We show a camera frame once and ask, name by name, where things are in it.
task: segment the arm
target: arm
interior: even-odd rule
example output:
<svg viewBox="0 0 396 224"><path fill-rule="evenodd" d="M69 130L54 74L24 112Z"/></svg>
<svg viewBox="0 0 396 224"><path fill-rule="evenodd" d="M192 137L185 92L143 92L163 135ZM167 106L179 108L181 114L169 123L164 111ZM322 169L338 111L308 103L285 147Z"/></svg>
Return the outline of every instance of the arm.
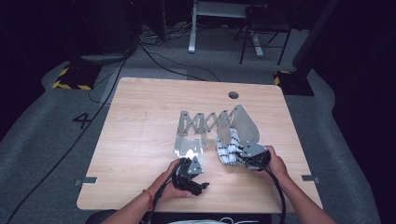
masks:
<svg viewBox="0 0 396 224"><path fill-rule="evenodd" d="M160 174L157 179L151 184L151 186L147 189L148 193L142 192L137 195L134 199L132 199L129 203L124 205L119 211L117 211L114 215L106 219L103 224L117 223L117 224L137 224L142 219L143 215L149 210L149 194L154 197L155 192L160 188L165 181L166 177L168 177L173 169L178 165L179 160L172 161L169 165L168 169ZM169 201L173 198L190 198L192 195L190 192L186 190L175 189L173 184L166 185L165 190L163 191L163 196L158 201L158 203L163 203Z"/></svg>
<svg viewBox="0 0 396 224"><path fill-rule="evenodd" d="M290 178L283 160L278 157L272 147L268 147L271 153L270 168L279 181L283 192L288 196L297 217L301 223L335 223L335 221L315 204ZM255 174L264 177L267 182L273 183L272 178L265 172L255 171Z"/></svg>

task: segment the cable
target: cable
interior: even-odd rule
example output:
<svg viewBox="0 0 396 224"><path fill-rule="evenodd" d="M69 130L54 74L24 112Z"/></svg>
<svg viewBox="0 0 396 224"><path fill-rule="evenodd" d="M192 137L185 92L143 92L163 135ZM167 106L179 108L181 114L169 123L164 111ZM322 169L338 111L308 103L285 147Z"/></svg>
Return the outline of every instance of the cable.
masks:
<svg viewBox="0 0 396 224"><path fill-rule="evenodd" d="M106 77L102 78L100 81L98 81L97 83L95 83L95 85L93 85L93 87L96 87L97 85L99 85L100 83L102 83L103 81L105 81L106 79L108 79L109 77L111 77L111 75L114 74L114 72L116 71L116 68L117 68L119 65L120 65L120 62L117 63L116 66L114 66L113 71L112 71L109 75L107 75ZM100 101L95 101L95 100L93 100L93 99L91 98L91 92L92 92L92 91L93 91L93 90L90 90L90 91L88 92L88 97L90 98L90 100L91 100L92 102L94 102L94 103L98 103L98 104L102 103L102 102L100 102Z"/></svg>
<svg viewBox="0 0 396 224"><path fill-rule="evenodd" d="M164 70L166 70L166 71L168 71L168 72L171 72L171 73L175 73L175 74L181 75L181 76L183 76L183 77L192 77L192 78L196 78L196 79L201 80L201 81L207 81L207 80L205 80L205 79L203 79L203 78L200 78L200 77L194 77L194 76L182 74L182 73L179 73L179 72L172 71L172 70L170 70L170 69L168 69L168 68L165 68L165 67L162 66L161 64L157 63L157 61L155 61L155 59L149 54L149 52L148 52L141 44L139 44L139 46L142 48L143 51L146 52L146 54L150 57L150 59L151 59L152 61L154 61L158 66L160 66L162 69L164 69Z"/></svg>
<svg viewBox="0 0 396 224"><path fill-rule="evenodd" d="M171 174L168 177L166 177L165 181L163 181L163 184L160 186L160 188L157 190L157 192L155 192L154 201L152 202L152 209L148 213L148 216L145 221L146 224L150 223L151 216L154 213L155 208L157 207L158 200L160 200L160 198L163 196L163 190L166 188L166 185L168 185L169 183L172 183L172 181L168 182L168 180L172 177L172 175L175 173L175 171L178 169L178 167L180 167L185 161L186 160L184 158L180 159L180 162L178 163L178 165L172 170Z"/></svg>
<svg viewBox="0 0 396 224"><path fill-rule="evenodd" d="M162 55L159 54L159 53L154 53L154 52L149 52L149 51L148 51L148 53L149 53L149 54L158 55L158 56L160 56L160 57L162 57L162 58L165 58L166 60L169 60L169 61L171 61L172 63L178 64L178 65L187 66L187 67L195 67L195 68L199 68L199 69L206 70L207 72L209 72L210 74L212 74L213 77L215 77L215 78L218 80L218 82L221 82L220 79L219 79L212 71L210 71L210 70L207 69L207 68L203 68L203 67L199 67L199 66L195 66L195 65L183 64L183 63L177 63L177 62L173 61L173 60L170 59L170 58L166 58L166 57L162 56Z"/></svg>
<svg viewBox="0 0 396 224"><path fill-rule="evenodd" d="M148 33L148 35L146 35L146 37L141 37L141 38L139 38L140 39L140 41L139 41L139 43L141 44L141 45L144 45L144 46L146 46L146 47L154 47L154 46L161 46L161 45L163 45L164 43L166 43L166 42L168 42L168 41L170 41L170 40L176 40L176 39L179 39L179 38L181 38L182 36L184 36L184 35L190 35L191 34L191 31L185 31L185 33L183 33L182 35L180 34L183 30L185 30L187 27L189 27L190 25L192 24L192 21L191 22L189 22L188 24L186 24L185 26L183 26L182 28L180 28L180 29L178 29L177 31L171 31L171 32L169 32L169 33L167 33L166 35L165 35L165 40L161 40L157 35L150 35L149 33ZM144 42L143 40L145 40L145 39L152 39L152 38L155 38L155 42L154 43L147 43L147 42Z"/></svg>
<svg viewBox="0 0 396 224"><path fill-rule="evenodd" d="M122 69L122 67L124 66L125 62L127 61L127 59L125 59L125 61L122 63L119 72L117 73L117 78L116 80L119 78L120 76L120 71ZM50 174L52 174L52 172L58 167L58 165L64 160L64 158L71 152L71 150L74 148L74 146L78 143L78 141L81 139L81 137L84 135L85 132L87 132L88 128L91 126L91 124L93 123L93 121L96 119L96 117L98 116L98 114L102 111L103 107L105 106L105 104L107 103L108 99L111 96L111 92L113 92L115 86L116 86L117 81L114 82L113 87L111 88L110 94L107 96L107 98L105 99L105 102L99 107L99 109L96 111L96 113L93 115L93 118L91 120L91 122L88 123L87 127L85 127L85 129L81 132L81 134L78 136L78 138L73 142L72 146L66 150L66 152L62 155L62 157L55 163L55 165L47 172L46 175L44 175L43 178L41 178L40 181L38 181L38 183L25 195L25 197L20 201L20 203L17 205L17 207L14 209L14 211L12 212L11 216L8 218L6 224L9 224L12 220L12 218L14 218L14 216L17 214L18 210L21 208L21 206L23 205L23 203L32 195L32 193L50 176Z"/></svg>
<svg viewBox="0 0 396 224"><path fill-rule="evenodd" d="M220 221L204 219L204 220L176 221L176 222L171 222L169 224L243 224L243 223L259 223L259 221L246 220L246 221L233 222L232 218L223 217Z"/></svg>
<svg viewBox="0 0 396 224"><path fill-rule="evenodd" d="M129 58L131 55L132 55L132 52L130 51L130 52L124 53L124 55L122 55L121 57L113 58L113 59L91 60L91 59L82 58L82 60L84 60L86 63L88 63L90 65L108 65L108 64L112 64L112 63L122 62L123 60Z"/></svg>
<svg viewBox="0 0 396 224"><path fill-rule="evenodd" d="M285 196L283 195L282 188L279 185L279 181L277 180L276 176L272 173L271 169L267 169L261 165L255 164L259 168L263 169L265 172L267 172L268 175L271 176L271 178L275 182L275 186L277 189L277 192L279 193L280 201L282 202L282 213L280 215L280 221L279 224L285 224L285 218L286 218L286 202L285 202Z"/></svg>
<svg viewBox="0 0 396 224"><path fill-rule="evenodd" d="M81 18L84 20L85 24L87 25L88 30L90 30L91 35L96 39L96 41L97 41L100 45L102 45L102 47L104 47L105 49L108 49L108 50L110 50L110 51L112 51L112 52L120 52L119 50L111 49L111 48L113 48L113 47L110 48L110 47L106 46L106 45L97 37L97 35L95 34L95 32L92 30L91 26L88 24L87 19L84 17L84 15L82 14L82 12L81 12L81 10L79 9L78 5L76 4L75 0L73 0L73 4L75 5L75 7L76 7L76 9L77 9L77 11L78 11L78 13L79 13L79 15L80 15Z"/></svg>

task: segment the handheld controller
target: handheld controller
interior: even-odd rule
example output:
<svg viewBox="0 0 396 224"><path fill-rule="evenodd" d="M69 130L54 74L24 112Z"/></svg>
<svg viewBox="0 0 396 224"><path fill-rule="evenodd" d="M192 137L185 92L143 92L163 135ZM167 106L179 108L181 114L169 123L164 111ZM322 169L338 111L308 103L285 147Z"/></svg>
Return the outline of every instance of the handheld controller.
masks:
<svg viewBox="0 0 396 224"><path fill-rule="evenodd" d="M247 143L244 147L239 146L239 149L242 149L242 152L238 156L242 158L248 169L261 171L268 167L271 154L267 147L256 143Z"/></svg>
<svg viewBox="0 0 396 224"><path fill-rule="evenodd" d="M200 195L202 190L206 189L209 183L198 184L192 181L193 178L203 172L198 160L196 157L194 157L192 160L189 158L181 158L180 162L181 164L177 167L177 170L172 175L175 188L187 190L195 196Z"/></svg>

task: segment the wooden table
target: wooden table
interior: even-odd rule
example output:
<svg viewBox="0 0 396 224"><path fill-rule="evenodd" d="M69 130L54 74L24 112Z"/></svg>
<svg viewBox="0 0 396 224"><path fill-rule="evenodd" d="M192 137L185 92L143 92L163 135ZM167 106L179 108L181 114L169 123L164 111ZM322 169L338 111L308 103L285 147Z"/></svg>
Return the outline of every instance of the wooden table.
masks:
<svg viewBox="0 0 396 224"><path fill-rule="evenodd" d="M230 91L239 94L229 97ZM95 185L83 185L80 209L119 209L146 189L163 172L174 153L181 110L219 113L242 105L260 131L259 144L272 145L287 164L291 178L317 203L321 202L282 91L277 86L125 77L120 80L87 176ZM156 211L202 213L279 213L274 185L259 179L243 165L220 163L215 145L204 149L203 174L193 180L209 182L192 199L160 203ZM287 211L293 212L289 200Z"/></svg>

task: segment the gray carpet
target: gray carpet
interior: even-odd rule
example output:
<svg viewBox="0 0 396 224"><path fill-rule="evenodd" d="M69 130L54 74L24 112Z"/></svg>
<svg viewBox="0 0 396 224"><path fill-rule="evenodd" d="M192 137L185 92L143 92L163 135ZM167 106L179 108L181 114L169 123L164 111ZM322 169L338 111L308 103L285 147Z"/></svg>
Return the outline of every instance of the gray carpet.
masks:
<svg viewBox="0 0 396 224"><path fill-rule="evenodd" d="M198 68L203 67L213 72L222 82L274 84L275 71L295 70L291 61L308 32L292 32L280 66L276 65L279 49L263 49L262 59L255 56L254 49L247 49L243 64L238 64L243 42L242 38L233 42L235 34L236 30L203 30L198 33L194 54L188 53L188 36L161 46L147 47L147 50L178 63L195 66L182 66L152 55L163 66L187 72L189 76L216 81L207 70ZM263 35L260 38L264 43L269 37ZM282 38L279 36L276 40L281 42ZM83 113L88 113L89 119L92 119L101 106L96 102L103 99L106 86L113 83L106 79L98 84L90 93L91 100L89 91L53 89L51 86L64 65L65 63L60 64L44 76L42 84L46 92L21 115L0 144L0 223L7 221L23 197L73 146L81 134L81 123L72 120ZM98 80L111 74L115 66L104 66ZM139 69L155 72L160 67L144 51L138 49L122 71L131 71L132 74L132 71ZM167 77L163 71L156 71L159 71L156 77L180 78ZM317 187L324 209L339 223L380 223L370 185L332 118L332 90L315 71L310 73L308 79L314 97L285 96L285 99L308 164L313 175L320 181ZM11 223L85 222L93 211L77 208L79 188L73 186L73 183L88 170L107 111L108 107L103 107L88 131L24 202ZM278 222L275 215L273 222ZM289 214L287 223L299 222L294 214Z"/></svg>

